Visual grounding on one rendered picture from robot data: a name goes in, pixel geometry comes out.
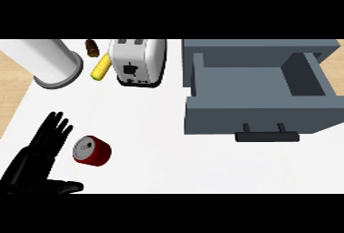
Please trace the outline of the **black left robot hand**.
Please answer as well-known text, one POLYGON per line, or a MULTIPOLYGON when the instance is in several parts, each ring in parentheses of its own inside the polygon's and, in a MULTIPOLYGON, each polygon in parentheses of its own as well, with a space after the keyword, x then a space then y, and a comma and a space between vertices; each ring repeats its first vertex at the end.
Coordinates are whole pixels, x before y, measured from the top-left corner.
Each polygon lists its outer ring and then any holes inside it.
POLYGON ((54 158, 72 126, 63 113, 51 112, 30 143, 13 158, 0 178, 0 194, 70 194, 82 191, 82 183, 48 179, 54 158))

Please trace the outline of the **red can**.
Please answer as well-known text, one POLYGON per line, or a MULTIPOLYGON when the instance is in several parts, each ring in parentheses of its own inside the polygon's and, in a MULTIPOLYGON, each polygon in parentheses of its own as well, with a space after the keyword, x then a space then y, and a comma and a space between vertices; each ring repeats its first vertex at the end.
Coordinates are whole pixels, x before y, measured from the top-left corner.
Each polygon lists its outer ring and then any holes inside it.
POLYGON ((97 137, 85 136, 76 141, 72 158, 78 163, 100 167, 109 161, 110 155, 112 148, 97 137))

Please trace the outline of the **grey drawer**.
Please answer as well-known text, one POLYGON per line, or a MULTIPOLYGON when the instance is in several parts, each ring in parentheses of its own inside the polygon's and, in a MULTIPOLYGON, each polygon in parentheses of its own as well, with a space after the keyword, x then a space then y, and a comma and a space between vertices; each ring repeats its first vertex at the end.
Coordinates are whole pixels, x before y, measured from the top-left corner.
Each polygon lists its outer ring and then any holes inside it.
POLYGON ((310 53, 290 55, 280 67, 208 67, 193 55, 193 87, 187 97, 184 133, 255 132, 311 134, 344 123, 344 96, 329 86, 310 53))

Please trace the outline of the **white cylinder with grey rim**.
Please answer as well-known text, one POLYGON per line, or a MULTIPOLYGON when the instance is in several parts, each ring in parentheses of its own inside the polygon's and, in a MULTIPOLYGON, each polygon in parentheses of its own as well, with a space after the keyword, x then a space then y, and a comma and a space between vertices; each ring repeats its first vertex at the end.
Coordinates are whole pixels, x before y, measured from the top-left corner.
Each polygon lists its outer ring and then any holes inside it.
POLYGON ((0 50, 47 89, 69 85, 82 71, 82 58, 60 39, 0 39, 0 50))

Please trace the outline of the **yellow corn cob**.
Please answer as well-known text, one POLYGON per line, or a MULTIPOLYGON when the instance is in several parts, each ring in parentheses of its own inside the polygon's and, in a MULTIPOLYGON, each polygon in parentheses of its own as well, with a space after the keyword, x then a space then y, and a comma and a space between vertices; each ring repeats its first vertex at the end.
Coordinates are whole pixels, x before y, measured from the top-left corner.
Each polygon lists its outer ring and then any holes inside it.
POLYGON ((97 62, 97 65, 91 71, 91 74, 90 74, 90 77, 95 80, 95 81, 100 81, 103 76, 106 75, 107 73, 107 70, 112 66, 112 61, 110 61, 110 58, 109 58, 109 55, 104 54, 103 57, 100 58, 98 62, 97 62))

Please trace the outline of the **brown oblong item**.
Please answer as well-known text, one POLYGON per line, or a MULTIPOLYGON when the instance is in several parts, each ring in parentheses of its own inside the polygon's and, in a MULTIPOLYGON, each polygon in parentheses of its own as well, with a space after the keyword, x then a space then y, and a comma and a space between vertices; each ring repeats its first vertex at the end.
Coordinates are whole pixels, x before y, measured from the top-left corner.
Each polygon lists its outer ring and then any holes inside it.
POLYGON ((87 55, 90 57, 97 57, 98 56, 98 49, 97 49, 97 43, 92 39, 85 40, 85 50, 87 50, 87 55))

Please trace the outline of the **white toaster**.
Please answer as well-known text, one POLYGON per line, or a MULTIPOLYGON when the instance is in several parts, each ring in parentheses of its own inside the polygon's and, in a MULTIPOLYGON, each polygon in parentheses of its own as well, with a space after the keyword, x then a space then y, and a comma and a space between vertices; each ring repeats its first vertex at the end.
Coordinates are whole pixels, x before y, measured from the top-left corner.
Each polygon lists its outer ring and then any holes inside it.
POLYGON ((122 86, 159 85, 166 62, 165 39, 112 39, 107 54, 122 86))

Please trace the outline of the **grey cabinet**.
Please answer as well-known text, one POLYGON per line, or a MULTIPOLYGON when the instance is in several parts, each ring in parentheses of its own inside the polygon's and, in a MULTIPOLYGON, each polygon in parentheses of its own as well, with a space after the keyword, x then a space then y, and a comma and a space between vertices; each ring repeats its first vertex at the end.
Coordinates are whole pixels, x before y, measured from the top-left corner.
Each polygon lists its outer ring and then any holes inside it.
POLYGON ((183 87, 194 54, 206 67, 280 67, 293 53, 310 53, 320 63, 338 48, 335 39, 183 39, 183 87))

